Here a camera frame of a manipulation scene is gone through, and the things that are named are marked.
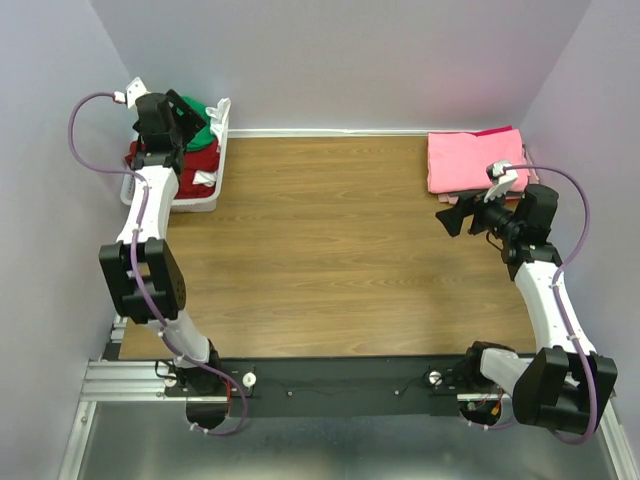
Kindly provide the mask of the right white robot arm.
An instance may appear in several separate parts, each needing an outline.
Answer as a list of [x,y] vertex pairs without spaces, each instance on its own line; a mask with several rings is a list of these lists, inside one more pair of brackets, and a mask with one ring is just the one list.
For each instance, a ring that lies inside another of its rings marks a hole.
[[567,433],[577,443],[597,429],[618,370],[586,338],[568,297],[566,263],[548,240],[558,199],[555,190],[533,184],[510,210],[503,199],[477,191],[435,216],[452,237],[470,218],[470,234],[501,241],[501,259],[524,300],[537,348],[527,360],[509,347],[476,341],[459,370],[462,384],[474,392],[499,387],[518,423]]

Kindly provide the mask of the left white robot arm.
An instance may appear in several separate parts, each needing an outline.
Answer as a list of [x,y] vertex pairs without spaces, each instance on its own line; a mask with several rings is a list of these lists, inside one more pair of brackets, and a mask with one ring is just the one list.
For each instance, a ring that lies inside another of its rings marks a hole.
[[186,284],[166,240],[188,143],[204,118],[178,93],[150,93],[140,81],[128,87],[138,134],[130,163],[134,196],[125,225],[99,251],[99,263],[116,312],[153,330],[173,353],[171,380],[190,393],[214,396],[227,387],[219,355],[186,311]]

